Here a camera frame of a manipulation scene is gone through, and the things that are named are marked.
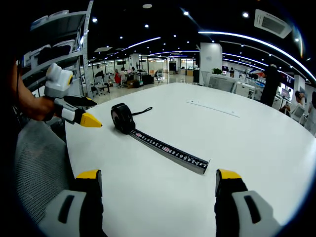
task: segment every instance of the black ceiling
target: black ceiling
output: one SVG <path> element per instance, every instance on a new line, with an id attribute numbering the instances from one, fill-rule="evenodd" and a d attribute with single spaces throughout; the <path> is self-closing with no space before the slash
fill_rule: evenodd
<path id="1" fill-rule="evenodd" d="M 36 20 L 43 15 L 50 15 L 62 9 L 69 9 L 70 12 L 86 10 L 88 2 L 88 0 L 66 2 L 60 0 L 38 1 L 36 10 L 33 14 L 28 15 L 28 18 Z M 144 9 L 142 5 L 145 3 L 150 3 L 153 7 Z M 298 59 L 312 73 L 316 73 L 313 56 L 316 46 L 313 44 L 313 30 L 311 30 L 311 24 L 314 23 L 314 12 L 312 6 L 306 0 L 301 0 L 299 3 L 291 4 L 285 0 L 139 0 L 137 2 L 95 0 L 89 22 L 88 58 L 96 57 L 98 60 L 103 60 L 109 57 L 107 54 L 116 52 L 119 53 L 109 57 L 109 59 L 114 57 L 122 58 L 125 57 L 125 54 L 134 53 L 135 50 L 141 54 L 150 54 L 150 51 L 151 53 L 159 53 L 163 52 L 163 49 L 164 51 L 197 50 L 196 45 L 199 45 L 200 42 L 211 42 L 214 40 L 222 45 L 225 53 L 241 55 L 257 61 L 264 59 L 265 63 L 274 63 L 278 67 L 282 67 L 282 70 L 285 72 L 293 71 L 297 73 L 276 58 L 269 57 L 268 54 L 253 48 L 241 47 L 240 44 L 256 47 L 271 53 L 300 70 L 307 79 L 311 79 L 293 61 L 259 43 L 231 36 L 203 36 L 198 34 L 198 31 L 206 30 L 231 32 L 254 37 L 283 49 Z M 296 37 L 294 31 L 286 38 L 281 39 L 274 34 L 254 27 L 255 9 L 266 11 L 281 18 L 291 26 L 295 26 L 304 41 L 303 57 L 300 56 L 298 43 L 294 42 Z M 188 11 L 190 16 L 185 16 L 183 10 Z M 242 17 L 244 11 L 250 15 L 248 19 Z M 92 17 L 98 19 L 97 23 L 92 22 Z M 144 43 L 125 51 L 116 50 L 117 48 L 126 48 L 155 37 L 161 37 L 161 39 Z M 112 47 L 111 50 L 100 54 L 94 52 L 97 48 L 106 47 L 107 45 Z M 198 56 L 198 54 L 194 55 L 194 53 L 186 53 L 186 55 Z M 230 59 L 238 61 L 238 58 L 230 57 Z"/>

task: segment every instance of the ceiling vent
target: ceiling vent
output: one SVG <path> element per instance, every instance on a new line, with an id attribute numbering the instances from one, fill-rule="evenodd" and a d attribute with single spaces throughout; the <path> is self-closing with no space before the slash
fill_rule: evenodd
<path id="1" fill-rule="evenodd" d="M 254 25 L 257 28 L 269 31 L 282 39 L 292 31 L 292 28 L 285 21 L 259 9 L 256 9 Z"/>

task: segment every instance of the white table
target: white table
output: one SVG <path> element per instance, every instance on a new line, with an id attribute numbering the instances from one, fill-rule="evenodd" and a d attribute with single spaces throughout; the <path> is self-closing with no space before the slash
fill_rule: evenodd
<path id="1" fill-rule="evenodd" d="M 225 110 L 238 117 L 187 103 Z M 196 174 L 114 128 L 111 107 L 124 102 L 136 128 L 210 164 Z M 215 174 L 242 176 L 282 225 L 299 208 L 316 163 L 316 139 L 279 111 L 220 90 L 172 83 L 135 92 L 89 110 L 101 128 L 66 125 L 74 175 L 102 170 L 103 230 L 111 237 L 215 236 Z"/>

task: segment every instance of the black strap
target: black strap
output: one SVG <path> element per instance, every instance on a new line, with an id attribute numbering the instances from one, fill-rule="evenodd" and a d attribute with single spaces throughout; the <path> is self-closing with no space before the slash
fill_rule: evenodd
<path id="1" fill-rule="evenodd" d="M 147 112 L 147 111 L 149 111 L 149 110 L 151 110 L 151 109 L 152 109 L 152 107 L 149 107 L 149 108 L 145 109 L 145 110 L 142 111 L 142 112 L 133 113 L 132 115 L 133 115 L 133 116 L 135 116 L 135 115 L 140 115 L 140 114 L 143 114 L 143 113 L 145 113 L 145 112 Z"/>

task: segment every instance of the white wall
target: white wall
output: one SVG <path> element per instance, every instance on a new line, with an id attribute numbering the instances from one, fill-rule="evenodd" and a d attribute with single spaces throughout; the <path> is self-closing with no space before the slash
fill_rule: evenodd
<path id="1" fill-rule="evenodd" d="M 223 49 L 218 43 L 200 44 L 199 83 L 204 85 L 202 71 L 212 72 L 214 68 L 222 69 Z"/>

